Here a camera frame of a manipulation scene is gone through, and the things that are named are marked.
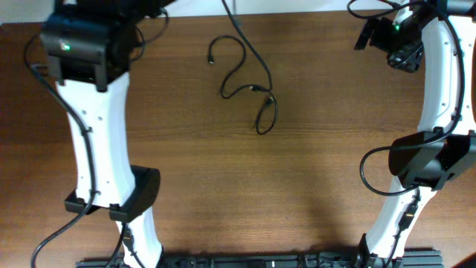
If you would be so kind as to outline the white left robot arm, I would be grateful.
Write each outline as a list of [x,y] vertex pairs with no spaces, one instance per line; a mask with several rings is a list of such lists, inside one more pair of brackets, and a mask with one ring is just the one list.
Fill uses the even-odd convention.
[[153,219],[161,180],[155,168],[131,165],[126,96],[132,51],[146,45],[138,23],[166,14],[165,1],[56,1],[40,39],[65,109],[77,162],[77,186],[65,200],[76,220],[105,208],[120,229],[126,267],[157,267],[163,254]]

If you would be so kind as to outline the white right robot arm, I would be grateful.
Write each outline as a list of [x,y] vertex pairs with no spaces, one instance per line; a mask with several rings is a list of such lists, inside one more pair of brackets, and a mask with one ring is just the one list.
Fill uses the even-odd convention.
[[442,266],[438,251],[407,250],[405,244],[436,193],[475,163],[474,44],[473,1],[392,1],[389,10],[364,17],[356,49],[378,48],[391,68],[408,73],[425,67],[422,115],[416,133],[385,148],[390,190],[353,259],[321,255],[321,265]]

